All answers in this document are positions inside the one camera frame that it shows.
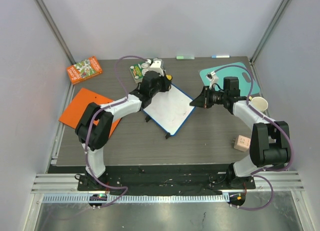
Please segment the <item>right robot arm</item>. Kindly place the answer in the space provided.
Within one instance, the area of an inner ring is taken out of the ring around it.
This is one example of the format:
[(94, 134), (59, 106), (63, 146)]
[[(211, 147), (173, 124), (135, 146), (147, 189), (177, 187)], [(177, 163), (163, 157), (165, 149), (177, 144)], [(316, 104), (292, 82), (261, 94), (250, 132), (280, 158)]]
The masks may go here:
[(241, 95), (237, 77), (225, 77), (222, 87), (218, 85), (215, 74), (209, 74), (208, 78), (210, 84), (203, 87), (190, 105), (204, 109), (222, 105), (251, 129), (249, 154), (228, 166), (226, 184), (236, 189), (262, 170), (284, 170), (285, 165), (291, 163), (293, 149), (289, 125), (285, 121), (275, 121), (257, 110), (248, 97)]

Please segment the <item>blue-framed whiteboard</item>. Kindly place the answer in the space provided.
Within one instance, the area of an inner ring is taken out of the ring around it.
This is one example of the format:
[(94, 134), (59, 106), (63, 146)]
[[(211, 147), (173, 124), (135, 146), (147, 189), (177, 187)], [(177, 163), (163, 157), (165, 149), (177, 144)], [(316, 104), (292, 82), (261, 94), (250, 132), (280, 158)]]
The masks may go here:
[(187, 121), (195, 107), (190, 106), (192, 98), (183, 92), (180, 88), (171, 85), (168, 92), (157, 93), (143, 112), (150, 116), (157, 125), (171, 137), (175, 136), (179, 129)]

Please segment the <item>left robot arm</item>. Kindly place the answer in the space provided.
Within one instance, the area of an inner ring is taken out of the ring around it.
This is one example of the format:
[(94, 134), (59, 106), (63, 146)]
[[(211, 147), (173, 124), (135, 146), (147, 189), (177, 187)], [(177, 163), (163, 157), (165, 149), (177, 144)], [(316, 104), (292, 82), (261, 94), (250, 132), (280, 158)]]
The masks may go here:
[(125, 97), (103, 105), (95, 102), (87, 105), (75, 128), (75, 134), (84, 149), (86, 176), (93, 189), (100, 191), (107, 183), (103, 148), (109, 140), (113, 123), (145, 109), (156, 94), (168, 92), (172, 79), (166, 73), (160, 75), (156, 71), (147, 71), (142, 82)]

